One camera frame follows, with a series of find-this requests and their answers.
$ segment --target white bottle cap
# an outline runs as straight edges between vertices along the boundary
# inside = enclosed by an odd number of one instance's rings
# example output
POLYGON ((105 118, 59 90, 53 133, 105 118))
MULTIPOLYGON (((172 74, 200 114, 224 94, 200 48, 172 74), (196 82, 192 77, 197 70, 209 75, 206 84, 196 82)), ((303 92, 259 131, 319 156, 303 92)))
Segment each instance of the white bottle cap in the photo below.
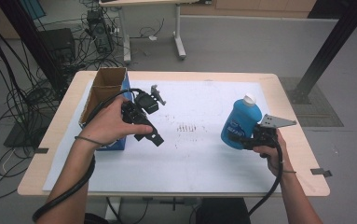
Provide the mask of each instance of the white bottle cap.
POLYGON ((245 93, 242 102, 247 106, 254 106, 256 104, 256 98, 249 92, 245 93))

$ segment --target forearm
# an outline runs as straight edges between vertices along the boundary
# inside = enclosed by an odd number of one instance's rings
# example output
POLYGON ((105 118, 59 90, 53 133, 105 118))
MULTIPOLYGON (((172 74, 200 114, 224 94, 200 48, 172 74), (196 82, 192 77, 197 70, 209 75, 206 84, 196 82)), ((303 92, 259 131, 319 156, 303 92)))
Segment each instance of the forearm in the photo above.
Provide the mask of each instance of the forearm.
MULTIPOLYGON (((82 140, 73 143, 62 172, 48 196, 48 202, 62 195, 83 177, 89 169, 95 147, 95 144, 82 140)), ((46 212, 37 223, 83 223, 87 195, 88 184, 46 212)))
POLYGON ((283 174, 281 191, 289 223, 322 223, 295 174, 283 174))

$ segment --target white table leg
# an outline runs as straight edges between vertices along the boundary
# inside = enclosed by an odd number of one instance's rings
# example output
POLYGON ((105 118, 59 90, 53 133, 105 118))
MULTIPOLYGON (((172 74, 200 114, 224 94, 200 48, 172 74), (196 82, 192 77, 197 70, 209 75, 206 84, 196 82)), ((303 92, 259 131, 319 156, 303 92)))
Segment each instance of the white table leg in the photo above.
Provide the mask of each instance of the white table leg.
POLYGON ((174 40, 175 40, 175 45, 177 46, 178 49, 178 55, 180 58, 183 60, 186 57, 184 45, 182 44, 181 36, 180 36, 180 28, 181 28, 181 6, 179 4, 176 4, 175 7, 175 32, 173 32, 174 40))
POLYGON ((126 32, 125 13, 123 12, 123 7, 118 7, 117 13, 120 20, 120 32, 122 32, 123 38, 123 61, 125 64, 129 64, 131 62, 130 37, 126 32))
MULTIPOLYGON (((114 208, 114 210, 118 213, 119 211, 119 207, 120 207, 120 199, 119 197, 109 197, 109 201, 112 204, 112 207, 114 208)), ((111 208, 109 207, 109 205, 106 206, 106 212, 105 212, 105 219, 108 222, 112 222, 112 221, 117 221, 117 217, 115 216, 115 214, 112 212, 111 208)))

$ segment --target open box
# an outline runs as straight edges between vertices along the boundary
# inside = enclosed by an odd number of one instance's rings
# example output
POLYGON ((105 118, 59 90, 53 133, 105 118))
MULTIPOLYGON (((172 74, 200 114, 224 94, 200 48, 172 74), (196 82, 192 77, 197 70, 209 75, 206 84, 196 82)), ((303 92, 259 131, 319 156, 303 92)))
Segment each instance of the open box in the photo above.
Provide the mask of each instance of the open box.
MULTIPOLYGON (((79 125, 84 128, 86 120, 93 109, 108 97, 117 94, 122 90, 130 88, 127 69, 124 67, 118 68, 100 68, 91 85, 88 100, 79 119, 79 125)), ((132 100, 132 95, 129 92, 123 95, 132 100)), ((126 144, 126 137, 117 140, 114 144, 103 146, 98 150, 123 150, 126 144)))

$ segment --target bottle label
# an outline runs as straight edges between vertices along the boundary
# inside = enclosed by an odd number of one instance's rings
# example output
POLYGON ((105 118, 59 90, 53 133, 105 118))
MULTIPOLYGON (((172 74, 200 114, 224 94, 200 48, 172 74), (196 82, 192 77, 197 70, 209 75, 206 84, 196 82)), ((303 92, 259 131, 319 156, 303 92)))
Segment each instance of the bottle label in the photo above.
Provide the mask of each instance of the bottle label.
POLYGON ((234 119, 229 122, 227 126, 227 131, 237 135, 238 137, 246 137, 245 131, 241 128, 239 123, 234 119))

